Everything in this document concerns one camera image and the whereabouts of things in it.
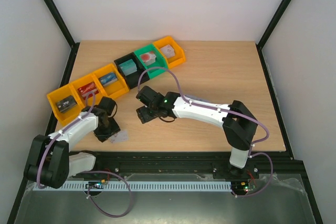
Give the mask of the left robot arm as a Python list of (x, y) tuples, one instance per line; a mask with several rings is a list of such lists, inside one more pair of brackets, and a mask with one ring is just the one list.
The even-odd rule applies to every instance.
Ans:
[(69, 124), (49, 135), (37, 135), (31, 144), (24, 177), (38, 188), (58, 189), (68, 177), (91, 171), (96, 156), (88, 152), (71, 155), (72, 148), (93, 133), (103, 143), (120, 132), (112, 112), (116, 102), (103, 97), (97, 105), (87, 106)]

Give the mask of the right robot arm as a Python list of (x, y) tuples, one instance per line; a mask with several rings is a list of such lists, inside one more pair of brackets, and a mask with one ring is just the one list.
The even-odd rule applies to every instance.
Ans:
[(256, 118), (240, 101), (232, 104), (213, 104), (192, 98), (183, 98), (176, 92), (162, 95), (148, 86), (143, 87), (136, 98), (143, 104), (136, 109), (141, 123), (156, 118), (173, 122), (177, 118), (193, 119), (218, 126), (223, 129), (227, 142), (232, 147), (228, 172), (242, 177), (247, 172), (247, 158), (250, 144), (257, 130)]

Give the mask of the beige card holder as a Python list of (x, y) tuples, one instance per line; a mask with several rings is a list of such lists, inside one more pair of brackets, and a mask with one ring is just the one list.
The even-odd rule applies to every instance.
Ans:
[(193, 100), (197, 100), (197, 101), (202, 101), (202, 102), (208, 102), (208, 103), (210, 103), (210, 101), (209, 100), (206, 100), (206, 99), (203, 99), (203, 98), (199, 98), (199, 97), (197, 97), (197, 96), (194, 96), (194, 95), (189, 95), (189, 94), (187, 94), (187, 95), (185, 95), (187, 98), (189, 98), (189, 99), (193, 99)]

